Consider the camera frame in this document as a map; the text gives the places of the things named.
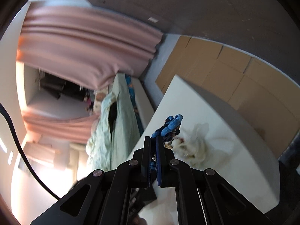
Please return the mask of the white table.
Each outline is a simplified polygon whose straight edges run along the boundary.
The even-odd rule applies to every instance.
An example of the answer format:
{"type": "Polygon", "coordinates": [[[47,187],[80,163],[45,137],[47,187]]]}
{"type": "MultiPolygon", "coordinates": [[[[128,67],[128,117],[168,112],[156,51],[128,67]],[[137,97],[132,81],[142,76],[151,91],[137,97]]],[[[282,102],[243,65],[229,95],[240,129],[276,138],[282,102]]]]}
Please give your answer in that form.
{"type": "Polygon", "coordinates": [[[206,158],[201,170],[212,168],[261,212],[280,200],[279,164],[254,128],[227,102],[174,76],[143,135],[150,136],[168,116],[181,114],[182,138],[201,127],[206,158]]]}

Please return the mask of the pink curtain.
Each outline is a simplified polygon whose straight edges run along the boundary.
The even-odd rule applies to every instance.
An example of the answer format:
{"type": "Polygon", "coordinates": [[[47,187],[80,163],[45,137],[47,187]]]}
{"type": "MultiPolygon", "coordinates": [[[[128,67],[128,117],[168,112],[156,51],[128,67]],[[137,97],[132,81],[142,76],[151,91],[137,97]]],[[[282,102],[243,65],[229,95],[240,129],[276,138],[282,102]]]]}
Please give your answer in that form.
{"type": "Polygon", "coordinates": [[[139,77],[162,36],[159,30],[117,13],[32,3],[17,59],[80,86],[101,89],[118,73],[139,77]]]}

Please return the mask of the white wall socket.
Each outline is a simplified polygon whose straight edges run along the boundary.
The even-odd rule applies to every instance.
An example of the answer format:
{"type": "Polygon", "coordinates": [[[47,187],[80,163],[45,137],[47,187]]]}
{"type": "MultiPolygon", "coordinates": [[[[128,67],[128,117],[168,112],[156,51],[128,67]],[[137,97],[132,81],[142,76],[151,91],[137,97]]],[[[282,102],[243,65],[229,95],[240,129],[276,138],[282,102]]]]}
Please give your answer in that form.
{"type": "Polygon", "coordinates": [[[152,23],[157,23],[159,20],[158,19],[155,19],[154,17],[150,17],[148,19],[148,21],[152,22],[152,23]]]}

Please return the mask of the clear plastic bag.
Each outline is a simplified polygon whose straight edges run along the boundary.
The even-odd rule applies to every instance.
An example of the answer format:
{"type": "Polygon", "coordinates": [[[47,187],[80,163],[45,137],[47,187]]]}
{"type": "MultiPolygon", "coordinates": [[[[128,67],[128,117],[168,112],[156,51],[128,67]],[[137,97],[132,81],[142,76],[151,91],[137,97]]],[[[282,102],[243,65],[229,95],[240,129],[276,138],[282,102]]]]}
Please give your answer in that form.
{"type": "Polygon", "coordinates": [[[181,128],[181,136],[175,136],[164,147],[171,149],[177,159],[192,168],[218,169],[234,154],[234,142],[226,138],[207,138],[208,133],[208,123],[198,123],[193,130],[181,128]]]}

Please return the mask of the green bed blanket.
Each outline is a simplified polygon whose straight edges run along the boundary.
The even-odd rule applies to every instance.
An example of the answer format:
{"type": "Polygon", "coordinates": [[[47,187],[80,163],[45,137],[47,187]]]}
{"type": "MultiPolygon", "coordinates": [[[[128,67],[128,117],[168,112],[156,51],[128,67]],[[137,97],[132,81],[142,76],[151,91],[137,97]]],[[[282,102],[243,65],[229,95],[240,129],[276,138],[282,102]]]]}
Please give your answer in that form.
{"type": "Polygon", "coordinates": [[[134,90],[129,83],[130,76],[118,73],[110,93],[101,104],[100,119],[86,145],[89,172],[116,169],[128,159],[143,133],[132,105],[134,90]]]}

